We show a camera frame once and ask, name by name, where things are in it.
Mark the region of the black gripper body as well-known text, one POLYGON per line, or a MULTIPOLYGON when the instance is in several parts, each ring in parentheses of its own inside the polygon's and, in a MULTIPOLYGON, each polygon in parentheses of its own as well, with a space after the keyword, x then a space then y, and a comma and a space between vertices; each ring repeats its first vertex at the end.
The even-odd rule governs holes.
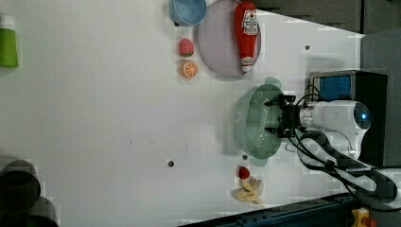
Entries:
POLYGON ((278 137, 288 138, 295 136, 295 130, 300 126, 300 108, 294 103, 296 96, 279 95, 279 117, 278 137))

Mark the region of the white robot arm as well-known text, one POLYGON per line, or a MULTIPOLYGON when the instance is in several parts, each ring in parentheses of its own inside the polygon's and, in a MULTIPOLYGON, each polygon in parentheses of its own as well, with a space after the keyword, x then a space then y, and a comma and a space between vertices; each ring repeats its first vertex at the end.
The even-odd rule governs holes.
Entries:
POLYGON ((371 128, 364 104, 316 100, 301 105, 294 96, 279 95, 264 105, 280 111, 277 125, 265 130, 287 138, 306 168, 340 181, 352 197, 372 210, 400 210, 400 170, 374 167, 358 159, 371 128))

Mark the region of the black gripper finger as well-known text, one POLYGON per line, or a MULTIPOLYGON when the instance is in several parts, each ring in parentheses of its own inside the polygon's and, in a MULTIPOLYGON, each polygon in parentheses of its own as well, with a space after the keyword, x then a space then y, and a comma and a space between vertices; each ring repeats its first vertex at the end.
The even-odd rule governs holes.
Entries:
POLYGON ((265 103, 265 106, 282 106, 283 102, 280 97, 276 97, 265 103))
POLYGON ((280 131, 278 128, 266 128, 265 127, 264 130, 268 131, 269 133, 274 134, 276 136, 279 136, 279 134, 280 134, 280 131))

